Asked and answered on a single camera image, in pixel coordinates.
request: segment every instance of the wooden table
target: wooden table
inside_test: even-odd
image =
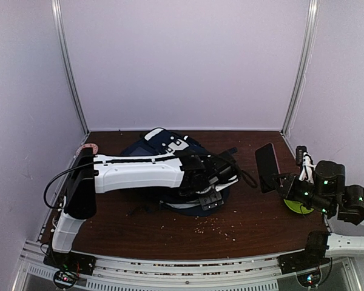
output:
[[[235,159],[257,181],[254,153],[269,142],[274,144],[281,172],[298,172],[279,132],[184,133],[214,153],[236,146]],[[119,155],[139,134],[92,132],[87,142],[98,144],[99,153]],[[128,215],[141,206],[154,211],[139,209]],[[227,203],[206,218],[155,211],[156,204],[132,190],[99,194],[97,208],[97,214],[83,224],[73,250],[140,259],[238,258],[302,249],[309,232],[326,230],[319,213],[296,214],[278,193],[262,194],[243,181],[231,186]]]

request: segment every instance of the vertical metal post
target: vertical metal post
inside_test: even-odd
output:
[[[293,120],[294,114],[296,113],[297,104],[302,93],[302,85],[305,79],[306,67],[310,59],[312,43],[315,34],[318,8],[319,0],[310,0],[305,37],[303,38],[301,60],[299,62],[297,77],[292,90],[290,105],[286,114],[285,123],[283,124],[283,128],[281,130],[281,133],[285,138],[288,136],[291,122]]]
[[[69,53],[67,51],[65,31],[64,31],[62,12],[61,12],[61,1],[52,0],[52,7],[53,7],[53,17],[54,17],[54,22],[55,22],[55,26],[56,26],[56,31],[58,32],[59,43],[61,45],[61,53],[62,53],[62,57],[63,57],[63,63],[65,66],[67,82],[69,84],[69,89],[70,89],[71,96],[73,98],[77,116],[81,123],[81,127],[83,128],[84,134],[86,135],[89,133],[89,129],[87,127],[84,112],[81,107],[81,103],[79,101],[78,92],[77,92],[77,88],[76,88],[75,81],[74,81],[73,70],[72,70],[72,66],[70,64]]]

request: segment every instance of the white panel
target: white panel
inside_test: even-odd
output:
[[[45,184],[82,138],[50,1],[0,0],[0,291],[38,236]]]
[[[291,147],[308,146],[315,161],[346,167],[346,184],[364,186],[364,1],[323,0],[315,47],[294,126]],[[332,219],[341,234],[364,228]]]
[[[88,126],[280,129],[308,2],[62,0]]]

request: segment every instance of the pink object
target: pink object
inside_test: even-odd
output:
[[[78,148],[78,150],[75,152],[75,155],[78,156],[82,149],[86,149],[88,147],[91,147],[93,149],[93,154],[96,155],[98,153],[98,145],[96,144],[84,144],[81,147]]]

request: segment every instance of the smartphone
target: smartphone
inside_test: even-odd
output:
[[[275,190],[274,175],[279,174],[274,145],[269,143],[255,152],[257,171],[259,174],[260,190],[268,193]]]

